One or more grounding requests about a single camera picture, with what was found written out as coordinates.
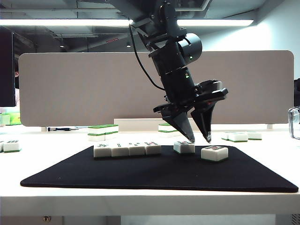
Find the ceiling light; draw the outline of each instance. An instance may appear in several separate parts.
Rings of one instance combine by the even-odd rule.
[[[240,26],[249,26],[252,24],[253,20],[178,20],[177,24],[179,26],[228,26],[228,27],[240,27]]]
[[[94,19],[0,19],[4,26],[107,26],[127,27],[132,20]]]
[[[0,19],[4,26],[106,26],[127,27],[132,20],[102,19]],[[178,20],[179,26],[249,26],[253,20]]]

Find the black felt mat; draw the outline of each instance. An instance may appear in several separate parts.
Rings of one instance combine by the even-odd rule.
[[[157,156],[93,158],[89,147],[21,181],[26,187],[297,192],[298,187],[235,147],[220,163],[162,146]]]

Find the monitor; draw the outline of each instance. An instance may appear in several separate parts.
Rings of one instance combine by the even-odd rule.
[[[15,106],[13,33],[0,26],[0,107]]]

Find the black cable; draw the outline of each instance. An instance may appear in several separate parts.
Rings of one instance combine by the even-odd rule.
[[[130,36],[131,36],[131,41],[132,41],[132,46],[133,46],[133,50],[135,52],[135,57],[137,59],[137,61],[139,62],[140,64],[140,67],[142,68],[142,70],[144,71],[144,73],[146,74],[146,76],[148,77],[148,79],[151,81],[151,83],[158,89],[161,89],[161,90],[165,90],[159,86],[157,86],[154,81],[152,80],[152,78],[149,76],[149,74],[147,73],[147,71],[145,70],[144,66],[142,65],[142,62],[140,61],[140,58],[139,56],[137,55],[137,52],[136,52],[136,47],[135,47],[135,40],[133,38],[133,34],[132,34],[132,30],[131,30],[131,25],[129,25],[129,32],[130,32]]]
[[[76,7],[78,9],[78,0],[76,0]],[[78,11],[77,11],[77,19],[78,19]]]

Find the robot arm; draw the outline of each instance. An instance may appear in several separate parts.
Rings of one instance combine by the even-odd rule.
[[[226,98],[228,90],[220,81],[195,84],[187,65],[202,53],[202,43],[196,34],[179,28],[172,0],[108,0],[134,22],[141,40],[150,51],[164,86],[167,101],[154,108],[163,120],[180,131],[192,143],[193,130],[188,121],[191,115],[207,142],[211,141],[211,117],[217,101]]]

